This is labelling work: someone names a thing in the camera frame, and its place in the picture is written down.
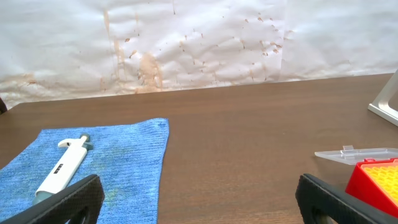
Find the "brown tabletop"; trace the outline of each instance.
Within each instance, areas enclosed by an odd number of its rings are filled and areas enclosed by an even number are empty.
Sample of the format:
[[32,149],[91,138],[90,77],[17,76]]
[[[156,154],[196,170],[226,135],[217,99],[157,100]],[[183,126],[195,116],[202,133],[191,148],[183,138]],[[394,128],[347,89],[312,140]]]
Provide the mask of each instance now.
[[299,176],[343,189],[353,170],[315,151],[398,147],[398,127],[367,110],[389,77],[23,103],[0,115],[0,167],[41,129],[163,117],[159,223],[302,223]]

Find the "metal leg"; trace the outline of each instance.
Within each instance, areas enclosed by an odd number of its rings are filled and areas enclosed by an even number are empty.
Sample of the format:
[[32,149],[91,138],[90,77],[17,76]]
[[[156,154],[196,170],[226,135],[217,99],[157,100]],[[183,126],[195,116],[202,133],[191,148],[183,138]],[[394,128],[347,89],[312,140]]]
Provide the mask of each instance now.
[[368,109],[380,117],[398,126],[398,111],[392,109],[388,102],[398,90],[398,70],[393,74],[379,95],[369,104]]

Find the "transparent lid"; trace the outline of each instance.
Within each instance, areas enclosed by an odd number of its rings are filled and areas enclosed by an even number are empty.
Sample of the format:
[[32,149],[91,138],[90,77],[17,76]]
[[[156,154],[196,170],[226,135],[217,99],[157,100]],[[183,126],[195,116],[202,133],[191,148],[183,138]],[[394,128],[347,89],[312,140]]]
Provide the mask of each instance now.
[[343,150],[340,151],[316,152],[315,155],[336,162],[355,165],[357,162],[363,162],[365,159],[381,161],[391,158],[398,158],[398,149],[354,149],[353,146],[343,146]]

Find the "table surface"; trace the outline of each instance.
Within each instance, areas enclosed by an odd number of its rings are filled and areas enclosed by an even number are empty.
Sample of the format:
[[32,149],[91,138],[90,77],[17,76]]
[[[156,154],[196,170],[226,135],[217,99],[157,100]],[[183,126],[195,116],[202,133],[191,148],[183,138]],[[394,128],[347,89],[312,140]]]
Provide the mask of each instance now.
[[159,223],[302,223],[300,175],[343,189],[353,170],[315,151],[398,147],[398,128],[367,110],[390,77],[23,103],[0,115],[0,167],[41,129],[163,117],[170,137]]

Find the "yellow honeycomb insert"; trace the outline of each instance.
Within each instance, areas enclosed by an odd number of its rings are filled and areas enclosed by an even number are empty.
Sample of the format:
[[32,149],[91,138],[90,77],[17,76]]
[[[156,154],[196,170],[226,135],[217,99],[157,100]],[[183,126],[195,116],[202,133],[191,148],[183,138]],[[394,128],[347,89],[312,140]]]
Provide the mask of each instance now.
[[362,169],[398,206],[398,166],[362,167]]

